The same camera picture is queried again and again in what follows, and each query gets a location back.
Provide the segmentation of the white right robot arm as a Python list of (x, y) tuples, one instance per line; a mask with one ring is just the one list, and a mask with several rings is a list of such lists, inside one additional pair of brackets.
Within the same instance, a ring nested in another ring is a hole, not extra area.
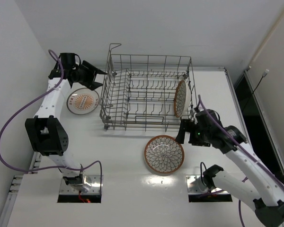
[(218, 149), (251, 183), (247, 185), (221, 166), (213, 165), (194, 181), (199, 192), (205, 194), (220, 188), (245, 203), (264, 226), (278, 227), (284, 223), (284, 184), (264, 165), (238, 128), (223, 127), (216, 112), (208, 109), (198, 112), (194, 121), (181, 120), (176, 142), (183, 144), (187, 132), (189, 144)]

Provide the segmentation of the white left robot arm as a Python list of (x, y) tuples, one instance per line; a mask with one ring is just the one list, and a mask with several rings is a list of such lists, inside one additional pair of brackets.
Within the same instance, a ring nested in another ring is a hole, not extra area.
[(102, 86), (96, 82), (98, 74), (105, 72), (87, 61), (77, 64), (74, 60), (63, 60), (63, 69), (55, 65), (50, 72), (47, 93), (33, 118), (25, 121), (25, 128), (33, 151), (48, 157), (62, 173), (66, 185), (88, 192), (91, 179), (84, 173), (83, 166), (68, 151), (69, 137), (60, 123), (62, 106), (73, 83), (80, 83), (90, 91)]

